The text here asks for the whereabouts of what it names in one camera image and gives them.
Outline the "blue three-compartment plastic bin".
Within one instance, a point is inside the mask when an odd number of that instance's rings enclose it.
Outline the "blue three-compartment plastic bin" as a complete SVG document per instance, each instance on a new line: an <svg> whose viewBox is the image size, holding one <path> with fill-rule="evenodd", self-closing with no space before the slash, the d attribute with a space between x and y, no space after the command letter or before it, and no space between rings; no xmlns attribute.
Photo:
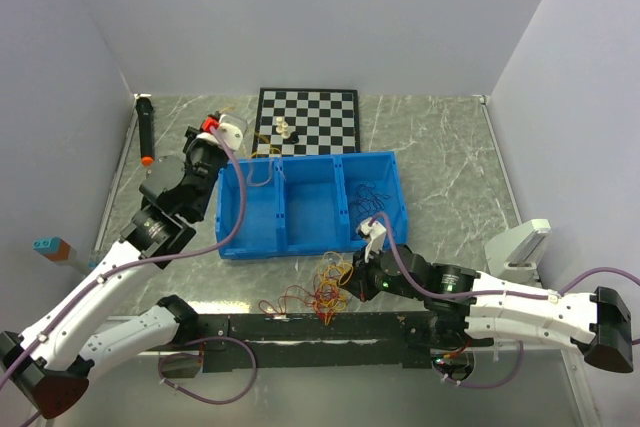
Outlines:
<svg viewBox="0 0 640 427"><path fill-rule="evenodd" d="M224 259L352 252L364 245L357 233L366 218L383 211L395 240L408 239L408 209L396 156L391 151L240 160L247 196L228 166L219 175L215 234Z"/></svg>

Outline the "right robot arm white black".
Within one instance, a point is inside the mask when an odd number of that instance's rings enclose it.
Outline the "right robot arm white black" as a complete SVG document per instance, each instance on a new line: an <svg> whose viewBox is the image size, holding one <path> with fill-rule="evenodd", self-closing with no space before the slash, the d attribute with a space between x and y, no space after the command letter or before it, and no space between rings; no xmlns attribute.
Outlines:
<svg viewBox="0 0 640 427"><path fill-rule="evenodd" d="M463 340L514 340L577 352L590 366L630 373L631 313L619 293L559 293L457 265L431 263L406 245L353 256L339 285L362 302L384 292L415 299L433 312L448 345Z"/></svg>

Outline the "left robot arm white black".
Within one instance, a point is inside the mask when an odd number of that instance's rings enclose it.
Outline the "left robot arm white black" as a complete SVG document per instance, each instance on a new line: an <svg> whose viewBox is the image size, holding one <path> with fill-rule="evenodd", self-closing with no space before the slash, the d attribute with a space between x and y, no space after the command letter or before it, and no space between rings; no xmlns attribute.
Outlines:
<svg viewBox="0 0 640 427"><path fill-rule="evenodd" d="M104 371L151 347L184 349L197 337L197 313L176 295L115 328L98 329L136 287L172 261L203 221L221 169L237 168L244 132L223 120L189 128L183 158L157 161L140 186L141 208L105 257L39 321L1 334L3 383L11 382L46 419L69 410Z"/></svg>

